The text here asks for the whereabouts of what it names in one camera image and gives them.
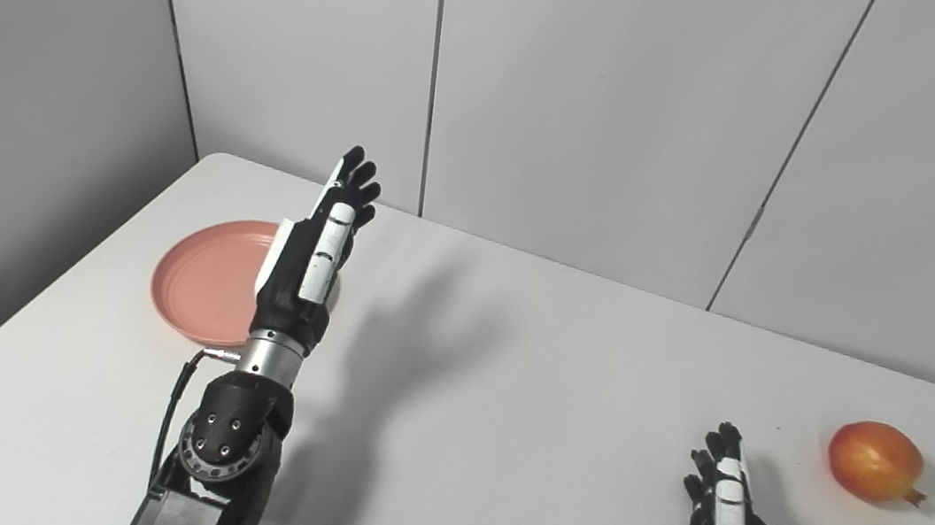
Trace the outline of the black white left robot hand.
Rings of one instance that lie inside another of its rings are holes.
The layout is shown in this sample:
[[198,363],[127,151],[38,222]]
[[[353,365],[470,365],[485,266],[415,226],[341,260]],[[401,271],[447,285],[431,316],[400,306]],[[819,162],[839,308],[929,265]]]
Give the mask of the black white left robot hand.
[[352,252],[353,237],[376,215],[376,165],[356,144],[337,162],[305,219],[282,220],[254,282],[249,329],[295,340],[313,352],[330,322],[329,295]]

